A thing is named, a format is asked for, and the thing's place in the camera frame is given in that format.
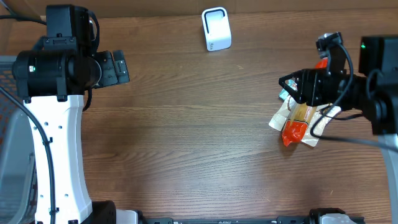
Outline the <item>beige brown snack pouch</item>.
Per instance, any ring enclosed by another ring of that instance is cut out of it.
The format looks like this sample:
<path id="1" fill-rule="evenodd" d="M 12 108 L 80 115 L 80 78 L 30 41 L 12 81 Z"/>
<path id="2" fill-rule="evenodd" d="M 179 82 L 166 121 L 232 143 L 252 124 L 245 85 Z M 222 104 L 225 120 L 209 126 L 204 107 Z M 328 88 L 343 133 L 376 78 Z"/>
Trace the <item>beige brown snack pouch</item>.
<path id="1" fill-rule="evenodd" d="M 284 123 L 286 121 L 287 115 L 289 114 L 289 111 L 287 109 L 287 103 L 283 102 L 282 106 L 280 109 L 276 112 L 276 114 L 272 117 L 269 126 L 278 130 L 282 131 L 282 128 L 284 126 Z"/>

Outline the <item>orange spaghetti pasta pack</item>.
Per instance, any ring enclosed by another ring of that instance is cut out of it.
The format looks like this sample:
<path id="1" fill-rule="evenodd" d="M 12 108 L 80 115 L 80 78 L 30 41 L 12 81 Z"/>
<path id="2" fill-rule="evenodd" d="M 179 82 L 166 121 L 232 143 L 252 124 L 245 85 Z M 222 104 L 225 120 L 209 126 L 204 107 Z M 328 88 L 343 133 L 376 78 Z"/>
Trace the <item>orange spaghetti pasta pack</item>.
<path id="1" fill-rule="evenodd" d="M 305 103 L 298 104 L 290 95 L 285 99 L 289 114 L 281 131 L 284 146 L 293 143 L 304 143 L 308 146 L 315 147 L 318 138 L 310 134 L 314 122 L 320 117 L 320 110 L 326 105 L 312 107 Z"/>

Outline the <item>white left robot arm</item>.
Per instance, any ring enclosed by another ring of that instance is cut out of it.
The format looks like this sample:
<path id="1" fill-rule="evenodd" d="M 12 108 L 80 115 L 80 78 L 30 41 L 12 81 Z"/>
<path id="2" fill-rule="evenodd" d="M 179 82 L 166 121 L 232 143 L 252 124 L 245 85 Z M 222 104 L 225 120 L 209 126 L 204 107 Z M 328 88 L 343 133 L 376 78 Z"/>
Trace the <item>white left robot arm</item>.
<path id="1" fill-rule="evenodd" d="M 137 212 L 90 199 L 83 170 L 81 117 L 90 88 L 127 83 L 122 51 L 93 55 L 66 50 L 28 50 L 12 74 L 34 141 L 38 223 L 137 223 Z"/>

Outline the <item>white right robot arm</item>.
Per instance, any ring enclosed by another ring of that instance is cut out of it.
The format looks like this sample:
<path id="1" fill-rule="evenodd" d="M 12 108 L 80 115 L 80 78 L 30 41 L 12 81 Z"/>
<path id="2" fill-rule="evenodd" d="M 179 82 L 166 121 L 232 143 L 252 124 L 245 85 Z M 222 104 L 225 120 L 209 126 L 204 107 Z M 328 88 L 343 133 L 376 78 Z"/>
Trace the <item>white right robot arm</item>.
<path id="1" fill-rule="evenodd" d="M 301 69 L 279 78 L 279 85 L 298 103 L 328 104 L 343 111 L 360 110 L 371 122 L 377 141 L 319 136 L 378 147 L 386 165 L 392 222 L 397 223 L 397 36 L 370 35 L 361 38 L 359 75 L 343 45 L 340 32 L 319 36 L 316 46 L 324 68 Z"/>

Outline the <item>white barcode scanner stand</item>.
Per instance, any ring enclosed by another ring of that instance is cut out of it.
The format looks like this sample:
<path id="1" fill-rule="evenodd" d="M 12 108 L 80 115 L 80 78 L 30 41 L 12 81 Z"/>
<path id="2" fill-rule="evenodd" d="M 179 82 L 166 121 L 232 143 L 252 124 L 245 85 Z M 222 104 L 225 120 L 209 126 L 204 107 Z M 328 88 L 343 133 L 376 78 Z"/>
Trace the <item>white barcode scanner stand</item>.
<path id="1" fill-rule="evenodd" d="M 205 9 L 201 14 L 207 51 L 231 47 L 232 36 L 228 13 L 223 7 Z"/>

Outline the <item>dark grey plastic basket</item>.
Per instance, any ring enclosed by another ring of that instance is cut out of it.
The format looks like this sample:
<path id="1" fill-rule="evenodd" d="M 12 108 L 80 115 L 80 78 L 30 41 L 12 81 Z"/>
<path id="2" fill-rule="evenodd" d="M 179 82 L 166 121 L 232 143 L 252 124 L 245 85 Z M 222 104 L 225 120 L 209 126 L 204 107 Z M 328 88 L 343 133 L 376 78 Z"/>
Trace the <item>dark grey plastic basket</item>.
<path id="1" fill-rule="evenodd" d="M 1 223 L 33 223 L 36 204 L 29 119 L 1 94 Z"/>

